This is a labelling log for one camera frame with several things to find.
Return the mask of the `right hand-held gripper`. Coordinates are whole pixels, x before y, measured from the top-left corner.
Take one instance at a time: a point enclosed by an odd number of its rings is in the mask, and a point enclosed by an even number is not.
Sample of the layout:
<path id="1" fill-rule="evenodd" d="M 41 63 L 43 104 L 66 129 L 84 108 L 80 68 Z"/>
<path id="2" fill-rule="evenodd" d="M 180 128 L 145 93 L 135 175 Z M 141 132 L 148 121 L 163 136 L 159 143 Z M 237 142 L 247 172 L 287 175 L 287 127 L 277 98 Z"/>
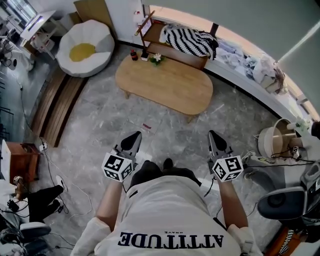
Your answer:
<path id="1" fill-rule="evenodd" d="M 228 143 L 221 133 L 209 130 L 207 138 L 211 154 L 208 160 L 209 173 L 222 183 L 237 179 L 244 171 L 241 156 L 227 153 Z"/>

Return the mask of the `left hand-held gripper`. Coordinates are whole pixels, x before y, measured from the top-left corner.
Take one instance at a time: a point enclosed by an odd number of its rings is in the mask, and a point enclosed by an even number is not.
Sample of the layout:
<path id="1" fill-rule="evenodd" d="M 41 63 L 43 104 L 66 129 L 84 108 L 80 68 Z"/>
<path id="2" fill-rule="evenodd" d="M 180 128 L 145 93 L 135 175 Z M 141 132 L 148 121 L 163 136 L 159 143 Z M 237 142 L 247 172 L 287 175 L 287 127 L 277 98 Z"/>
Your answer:
<path id="1" fill-rule="evenodd" d="M 142 133 L 130 132 L 120 143 L 120 149 L 113 147 L 105 154 L 101 168 L 104 175 L 122 183 L 137 166 L 136 154 L 140 149 Z"/>

